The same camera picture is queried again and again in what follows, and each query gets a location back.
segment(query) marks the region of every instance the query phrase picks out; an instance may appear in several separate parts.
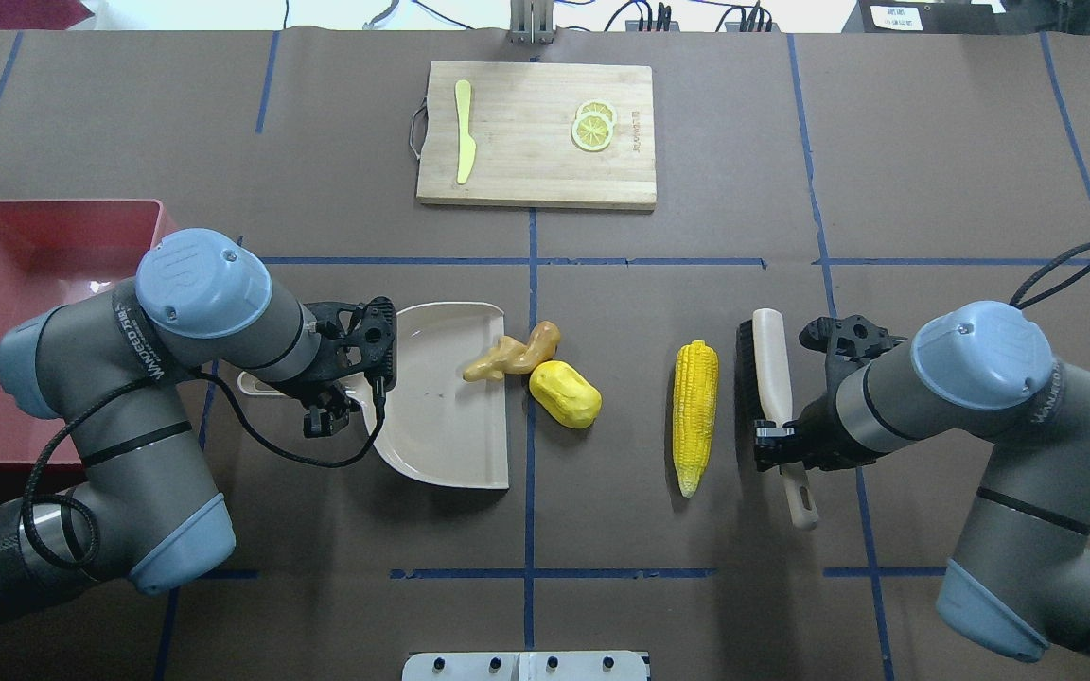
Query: red object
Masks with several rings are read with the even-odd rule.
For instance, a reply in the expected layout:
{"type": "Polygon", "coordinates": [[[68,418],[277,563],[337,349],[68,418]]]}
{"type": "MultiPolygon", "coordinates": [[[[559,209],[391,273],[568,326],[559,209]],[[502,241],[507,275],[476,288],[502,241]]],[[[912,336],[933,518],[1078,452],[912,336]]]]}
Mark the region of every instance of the red object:
{"type": "MultiPolygon", "coordinates": [[[[19,324],[134,276],[175,230],[159,202],[0,202],[0,340],[19,324]]],[[[0,387],[0,465],[32,465],[61,419],[22,413],[0,387]]],[[[51,464],[80,465],[61,443],[51,464]]]]}
{"type": "Polygon", "coordinates": [[[65,31],[92,16],[78,0],[0,0],[0,31],[65,31]]]}

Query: lemon slice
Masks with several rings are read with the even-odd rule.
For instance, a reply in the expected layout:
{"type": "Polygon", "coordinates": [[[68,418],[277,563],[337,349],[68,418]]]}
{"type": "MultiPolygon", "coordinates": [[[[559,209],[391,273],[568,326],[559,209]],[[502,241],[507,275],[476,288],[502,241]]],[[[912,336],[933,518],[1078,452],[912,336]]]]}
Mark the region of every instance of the lemon slice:
{"type": "Polygon", "coordinates": [[[602,151],[614,141],[614,124],[603,113],[588,111],[570,126],[570,138],[584,151],[602,151]]]}
{"type": "Polygon", "coordinates": [[[614,106],[605,102],[605,100],[589,99],[586,102],[580,104],[579,111],[574,112],[574,118],[580,119],[583,117],[583,113],[588,111],[603,113],[603,115],[608,119],[609,124],[611,124],[613,127],[617,127],[617,109],[614,109],[614,106]]]}

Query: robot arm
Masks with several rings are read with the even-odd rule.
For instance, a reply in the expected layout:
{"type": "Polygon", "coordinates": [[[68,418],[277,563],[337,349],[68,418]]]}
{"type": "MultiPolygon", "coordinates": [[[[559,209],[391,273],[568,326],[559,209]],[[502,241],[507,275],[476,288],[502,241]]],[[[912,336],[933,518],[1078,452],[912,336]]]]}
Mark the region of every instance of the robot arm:
{"type": "Polygon", "coordinates": [[[363,372],[375,397],[392,388],[395,337],[389,299],[302,305],[258,258],[201,229],[164,239],[110,293],[12,329],[0,382],[23,411],[76,426],[87,483],[0,508],[0,621],[113,577],[157,594],[230,556],[223,496],[174,391],[194,367],[246,368],[302,401],[307,435],[329,435],[355,410],[338,378],[363,372]]]}
{"type": "Polygon", "coordinates": [[[788,424],[792,435],[756,439],[758,467],[852,469],[955,427],[994,443],[937,611],[1022,662],[1051,643],[1090,655],[1090,372],[990,301],[910,341],[860,316],[801,336],[827,353],[828,391],[788,424]]]}

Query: maroon cloth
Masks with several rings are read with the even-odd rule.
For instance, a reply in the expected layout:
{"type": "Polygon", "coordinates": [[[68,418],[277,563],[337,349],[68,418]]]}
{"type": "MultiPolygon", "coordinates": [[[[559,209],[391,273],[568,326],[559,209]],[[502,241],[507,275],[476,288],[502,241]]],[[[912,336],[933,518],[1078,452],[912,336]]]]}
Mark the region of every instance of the maroon cloth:
{"type": "Polygon", "coordinates": [[[92,16],[78,0],[0,0],[0,29],[65,31],[92,16]]]}

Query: white label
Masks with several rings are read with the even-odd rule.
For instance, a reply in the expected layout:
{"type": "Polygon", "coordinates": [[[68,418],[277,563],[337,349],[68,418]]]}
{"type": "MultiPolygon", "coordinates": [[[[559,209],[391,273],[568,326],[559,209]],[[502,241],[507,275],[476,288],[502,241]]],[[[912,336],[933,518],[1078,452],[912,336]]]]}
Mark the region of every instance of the white label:
{"type": "Polygon", "coordinates": [[[887,27],[891,31],[922,31],[918,8],[884,8],[881,4],[871,4],[869,9],[873,12],[873,25],[876,27],[887,27]]]}

